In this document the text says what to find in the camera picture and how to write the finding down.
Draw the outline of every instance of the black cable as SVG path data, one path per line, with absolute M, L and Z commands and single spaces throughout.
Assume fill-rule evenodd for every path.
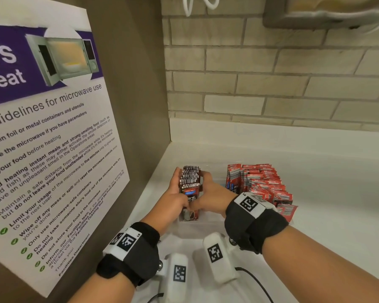
M 163 292 L 158 293 L 158 294 L 156 294 L 155 296 L 153 296 L 150 300 L 148 300 L 147 303 L 152 302 L 154 299 L 161 298 L 162 296 L 164 296 L 164 293 L 163 293 Z
M 266 293 L 268 299 L 270 299 L 270 302 L 271 302 L 271 303 L 274 303 L 274 301 L 271 299 L 271 297 L 270 297 L 270 295 L 268 294 L 268 292 L 265 290 L 264 286 L 260 283 L 259 280 L 257 280 L 257 278 L 256 278 L 256 277 L 255 277 L 250 271 L 248 271 L 248 270 L 246 270 L 246 269 L 244 269 L 244 268 L 242 268 L 242 267 L 235 267 L 235 269 L 236 269 L 237 271 L 244 271 L 244 272 L 246 272 L 248 275 L 250 275 L 250 276 L 251 276 L 251 277 L 252 277 L 252 278 L 258 283 L 258 285 L 260 285 L 261 288 L 264 290 L 264 292 Z

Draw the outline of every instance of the left hand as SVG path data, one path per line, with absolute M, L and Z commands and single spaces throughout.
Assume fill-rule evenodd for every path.
M 170 185 L 152 210 L 141 220 L 163 235 L 170 224 L 180 215 L 183 207 L 188 207 L 188 198 L 180 193 L 181 169 L 177 167 L 170 180 Z

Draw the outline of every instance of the hand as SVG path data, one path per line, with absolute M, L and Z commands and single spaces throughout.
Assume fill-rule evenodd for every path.
M 208 212 L 221 214 L 226 218 L 226 208 L 237 194 L 215 183 L 209 172 L 201 171 L 201 175 L 204 178 L 202 184 L 204 194 L 199 199 L 190 202 L 188 210 L 203 209 Z
M 180 193 L 180 174 L 181 169 L 177 167 L 166 192 L 163 193 L 146 217 L 141 220 L 157 230 L 160 236 L 178 218 L 183 207 L 188 207 L 188 197 Z

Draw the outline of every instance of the wall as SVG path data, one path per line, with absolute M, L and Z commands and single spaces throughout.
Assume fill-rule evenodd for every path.
M 0 303 L 66 302 L 94 272 L 170 142 L 160 0 L 57 1 L 88 11 L 131 181 L 48 299 L 0 264 Z
M 162 0 L 169 116 L 379 131 L 379 30 L 265 29 L 264 3 Z

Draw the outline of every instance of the brick wall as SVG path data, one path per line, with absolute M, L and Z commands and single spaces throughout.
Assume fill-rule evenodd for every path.
M 379 131 L 379 30 L 265 29 L 264 3 L 162 0 L 170 117 Z

